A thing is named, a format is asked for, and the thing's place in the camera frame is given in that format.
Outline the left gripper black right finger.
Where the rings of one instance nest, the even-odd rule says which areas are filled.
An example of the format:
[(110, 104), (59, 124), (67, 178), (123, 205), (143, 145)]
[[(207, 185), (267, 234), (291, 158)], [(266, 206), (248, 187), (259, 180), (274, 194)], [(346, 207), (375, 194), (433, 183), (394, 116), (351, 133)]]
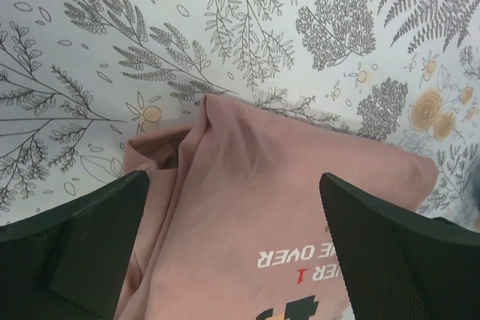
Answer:
[(479, 234), (325, 173), (319, 193), (356, 319), (478, 319)]

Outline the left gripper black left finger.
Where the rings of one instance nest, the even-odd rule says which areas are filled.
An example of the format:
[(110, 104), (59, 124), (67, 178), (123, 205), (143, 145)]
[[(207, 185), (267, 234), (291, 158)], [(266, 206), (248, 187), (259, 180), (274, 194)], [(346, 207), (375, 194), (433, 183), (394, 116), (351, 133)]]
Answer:
[(112, 319), (149, 190), (144, 171), (1, 227), (2, 319)]

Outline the pink printed t shirt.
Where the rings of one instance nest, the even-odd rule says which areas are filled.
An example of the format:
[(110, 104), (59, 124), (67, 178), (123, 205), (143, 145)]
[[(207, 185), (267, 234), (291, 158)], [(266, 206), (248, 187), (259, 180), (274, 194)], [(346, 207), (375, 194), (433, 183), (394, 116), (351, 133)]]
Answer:
[(336, 319), (349, 300), (321, 176), (411, 211), (437, 182), (429, 158), (228, 97), (199, 113), (125, 146), (150, 185), (117, 319)]

